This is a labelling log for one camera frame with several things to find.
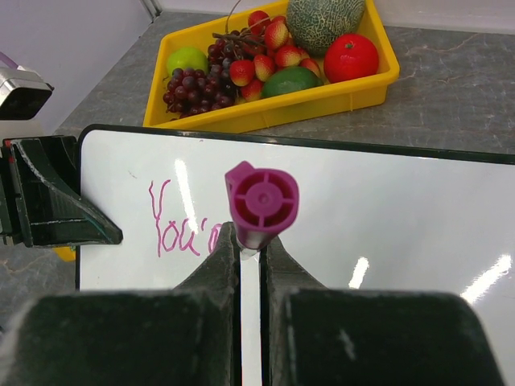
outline melon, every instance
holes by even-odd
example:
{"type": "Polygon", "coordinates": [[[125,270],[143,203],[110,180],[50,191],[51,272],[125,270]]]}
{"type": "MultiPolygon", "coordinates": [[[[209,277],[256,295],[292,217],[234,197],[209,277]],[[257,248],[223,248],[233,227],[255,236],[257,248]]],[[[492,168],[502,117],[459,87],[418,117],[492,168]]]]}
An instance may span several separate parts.
{"type": "Polygon", "coordinates": [[[295,43],[312,56],[324,56],[343,34],[355,33],[365,0],[290,0],[286,23],[295,43]]]}

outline pink marker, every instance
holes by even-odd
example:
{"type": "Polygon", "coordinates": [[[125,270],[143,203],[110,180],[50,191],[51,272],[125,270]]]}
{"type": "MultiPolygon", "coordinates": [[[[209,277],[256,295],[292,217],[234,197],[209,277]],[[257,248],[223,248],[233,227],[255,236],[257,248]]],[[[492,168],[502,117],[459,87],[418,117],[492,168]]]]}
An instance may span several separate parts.
{"type": "Polygon", "coordinates": [[[259,250],[289,228],[299,211],[299,186],[288,173],[242,162],[225,175],[229,209],[241,246],[259,250]]]}

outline gray table surface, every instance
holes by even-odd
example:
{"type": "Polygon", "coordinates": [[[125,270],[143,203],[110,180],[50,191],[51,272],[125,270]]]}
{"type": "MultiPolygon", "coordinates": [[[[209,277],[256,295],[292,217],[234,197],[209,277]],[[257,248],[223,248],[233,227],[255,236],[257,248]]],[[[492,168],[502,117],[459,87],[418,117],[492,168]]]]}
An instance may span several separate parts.
{"type": "MultiPolygon", "coordinates": [[[[57,133],[141,125],[161,38],[216,18],[163,14],[57,133]]],[[[255,132],[294,138],[515,154],[515,36],[386,28],[400,79],[377,107],[255,132]]],[[[52,251],[0,247],[0,325],[21,302],[71,291],[75,265],[52,251]]]]}

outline red tomato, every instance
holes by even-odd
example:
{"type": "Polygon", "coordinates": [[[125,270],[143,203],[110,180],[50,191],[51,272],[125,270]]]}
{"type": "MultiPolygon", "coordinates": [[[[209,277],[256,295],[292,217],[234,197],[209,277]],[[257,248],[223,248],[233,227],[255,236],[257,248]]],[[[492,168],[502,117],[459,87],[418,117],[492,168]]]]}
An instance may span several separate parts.
{"type": "Polygon", "coordinates": [[[323,70],[331,83],[377,74],[379,54],[376,46],[357,34],[340,36],[328,49],[323,70]]]}

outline white wall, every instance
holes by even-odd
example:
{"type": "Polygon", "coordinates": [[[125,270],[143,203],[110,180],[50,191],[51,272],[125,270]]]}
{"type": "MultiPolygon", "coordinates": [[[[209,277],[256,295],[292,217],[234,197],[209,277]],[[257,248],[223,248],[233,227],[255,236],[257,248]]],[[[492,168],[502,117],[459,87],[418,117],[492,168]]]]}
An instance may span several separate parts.
{"type": "Polygon", "coordinates": [[[0,0],[0,51],[56,90],[39,112],[52,133],[150,24],[139,0],[0,0]]]}
{"type": "MultiPolygon", "coordinates": [[[[236,0],[159,0],[165,10],[228,13],[236,0]]],[[[243,0],[238,10],[271,1],[243,0]]],[[[383,23],[458,31],[515,34],[515,0],[376,0],[383,23]]]]}

